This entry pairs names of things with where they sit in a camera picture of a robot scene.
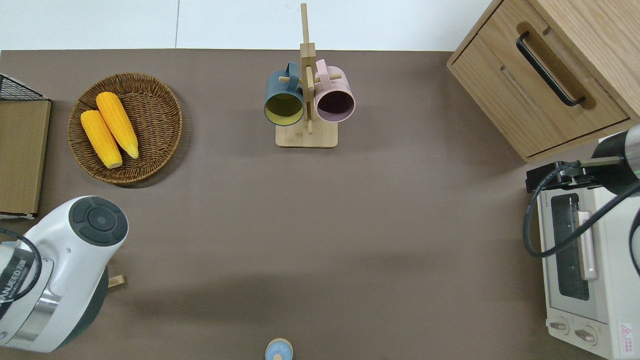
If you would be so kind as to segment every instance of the wooden mug rack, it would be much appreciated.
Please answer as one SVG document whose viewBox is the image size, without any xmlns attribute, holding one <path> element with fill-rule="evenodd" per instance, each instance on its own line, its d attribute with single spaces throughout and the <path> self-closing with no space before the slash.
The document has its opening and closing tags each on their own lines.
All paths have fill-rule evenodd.
<svg viewBox="0 0 640 360">
<path fill-rule="evenodd" d="M 276 144 L 280 147 L 335 147 L 338 145 L 338 124 L 320 119 L 316 110 L 314 84 L 320 82 L 320 79 L 314 78 L 317 71 L 316 45 L 309 42 L 306 3 L 301 5 L 301 10 L 303 43 L 300 44 L 302 74 L 299 82 L 302 83 L 305 115 L 291 126 L 276 126 Z M 282 76 L 280 81 L 288 82 L 289 78 Z"/>
</svg>

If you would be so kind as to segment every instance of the wooden cabinet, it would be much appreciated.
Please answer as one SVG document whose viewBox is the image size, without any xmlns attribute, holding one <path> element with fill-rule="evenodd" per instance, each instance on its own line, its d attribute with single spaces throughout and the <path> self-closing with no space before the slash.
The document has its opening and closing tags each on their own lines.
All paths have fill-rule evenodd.
<svg viewBox="0 0 640 360">
<path fill-rule="evenodd" d="M 639 122 L 638 17 L 640 1 L 494 0 L 447 66 L 536 161 Z"/>
</svg>

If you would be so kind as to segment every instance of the yellow corn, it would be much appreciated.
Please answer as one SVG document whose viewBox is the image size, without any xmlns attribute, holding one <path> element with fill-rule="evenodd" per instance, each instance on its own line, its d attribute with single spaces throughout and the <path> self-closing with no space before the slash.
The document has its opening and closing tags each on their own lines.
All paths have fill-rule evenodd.
<svg viewBox="0 0 640 360">
<path fill-rule="evenodd" d="M 129 156 L 137 159 L 138 139 L 118 96 L 113 92 L 101 92 L 95 98 L 95 102 L 118 144 Z"/>
<path fill-rule="evenodd" d="M 98 110 L 88 110 L 80 115 L 82 127 L 91 141 L 93 150 L 104 166 L 116 168 L 122 165 L 122 155 Z"/>
</svg>

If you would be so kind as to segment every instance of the black cable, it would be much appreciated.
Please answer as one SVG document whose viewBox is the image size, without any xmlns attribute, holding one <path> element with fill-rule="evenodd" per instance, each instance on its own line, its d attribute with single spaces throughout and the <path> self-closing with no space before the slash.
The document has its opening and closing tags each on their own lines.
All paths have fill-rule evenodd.
<svg viewBox="0 0 640 360">
<path fill-rule="evenodd" d="M 567 236 L 563 241 L 560 241 L 560 243 L 557 243 L 556 246 L 552 247 L 551 249 L 548 249 L 543 252 L 538 252 L 533 248 L 533 245 L 531 244 L 531 237 L 529 236 L 529 226 L 531 224 L 531 217 L 533 214 L 534 207 L 536 205 L 536 199 L 538 198 L 538 195 L 540 194 L 542 189 L 547 185 L 549 181 L 551 181 L 552 178 L 557 176 L 561 171 L 566 170 L 567 168 L 570 168 L 570 167 L 580 167 L 580 162 L 574 161 L 573 163 L 565 163 L 557 167 L 553 171 L 551 171 L 540 182 L 540 184 L 536 188 L 536 191 L 533 193 L 533 196 L 531 197 L 531 201 L 529 202 L 529 205 L 527 206 L 527 211 L 525 212 L 525 215 L 524 215 L 524 224 L 522 226 L 522 238 L 524 240 L 525 249 L 527 249 L 527 252 L 531 256 L 534 256 L 536 258 L 546 258 L 561 250 L 564 250 L 565 248 L 567 248 L 567 246 L 573 243 L 580 235 L 584 234 L 591 226 L 593 226 L 593 224 L 595 224 L 596 221 L 600 220 L 606 213 L 610 212 L 611 209 L 615 208 L 619 203 L 621 203 L 622 200 L 640 191 L 640 180 L 638 180 L 633 184 L 631 184 L 624 192 L 615 196 L 607 204 L 602 206 L 598 211 L 593 213 L 591 217 L 589 217 L 582 225 L 578 226 L 578 228 L 574 230 L 571 234 L 569 234 L 569 236 Z"/>
<path fill-rule="evenodd" d="M 33 243 L 31 242 L 31 240 L 25 238 L 24 236 L 15 233 L 11 230 L 7 230 L 4 229 L 2 227 L 0 227 L 0 233 L 5 233 L 9 236 L 13 236 L 14 238 L 22 241 L 23 243 L 27 244 L 27 246 L 29 247 L 29 249 L 31 249 L 31 251 L 33 252 L 33 254 L 36 257 L 36 272 L 35 274 L 33 274 L 33 278 L 31 279 L 31 282 L 29 283 L 29 286 L 27 286 L 24 290 L 20 291 L 18 293 L 18 295 L 16 295 L 13 299 L 11 300 L 5 300 L 5 301 L 0 301 L 0 304 L 4 304 L 7 302 L 14 302 L 16 300 L 21 299 L 22 297 L 24 297 L 25 295 L 27 295 L 29 293 L 29 291 L 31 291 L 31 289 L 33 289 L 36 286 L 36 283 L 38 282 L 39 278 L 40 278 L 40 274 L 42 273 L 42 256 L 40 255 L 40 251 L 38 251 L 38 248 L 36 247 L 36 245 L 33 245 Z"/>
<path fill-rule="evenodd" d="M 631 254 L 631 262 L 634 264 L 634 268 L 636 268 L 636 272 L 640 275 L 640 266 L 636 261 L 636 257 L 634 256 L 634 234 L 636 230 L 640 227 L 640 210 L 636 213 L 636 217 L 634 221 L 631 223 L 631 231 L 629 231 L 629 253 Z"/>
</svg>

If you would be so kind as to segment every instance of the dark green mug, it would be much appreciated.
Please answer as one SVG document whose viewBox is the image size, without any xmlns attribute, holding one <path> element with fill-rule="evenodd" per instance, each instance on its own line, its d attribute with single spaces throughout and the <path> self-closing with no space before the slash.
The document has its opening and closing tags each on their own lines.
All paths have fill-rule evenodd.
<svg viewBox="0 0 640 360">
<path fill-rule="evenodd" d="M 280 77 L 289 78 L 289 81 L 281 81 Z M 267 80 L 264 114 L 272 123 L 289 126 L 302 119 L 304 100 L 298 79 L 298 64 L 289 62 L 286 70 L 274 72 Z"/>
</svg>

